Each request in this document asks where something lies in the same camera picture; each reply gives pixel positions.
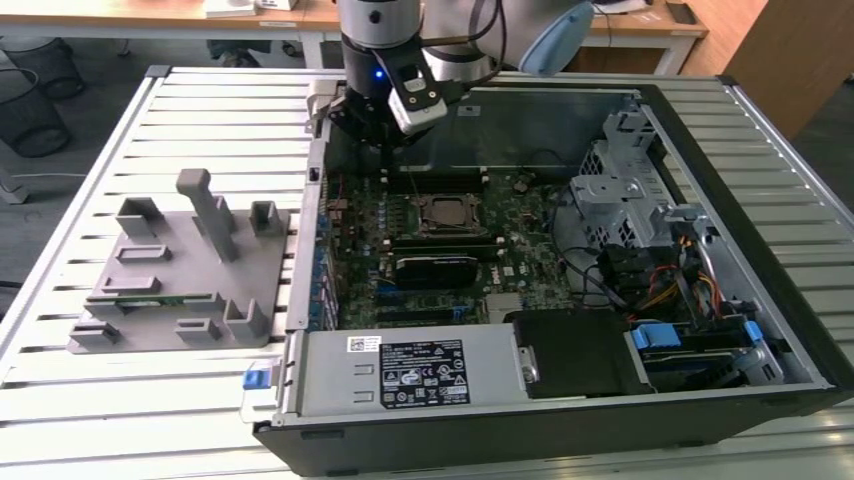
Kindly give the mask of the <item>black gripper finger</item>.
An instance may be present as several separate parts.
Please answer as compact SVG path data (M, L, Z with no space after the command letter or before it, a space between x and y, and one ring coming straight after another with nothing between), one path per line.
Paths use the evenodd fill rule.
M385 169L389 123L384 108L365 97L339 99L330 111L330 167L338 172Z
M388 168L408 169L412 165L410 150L420 141L420 135L397 135L388 141Z

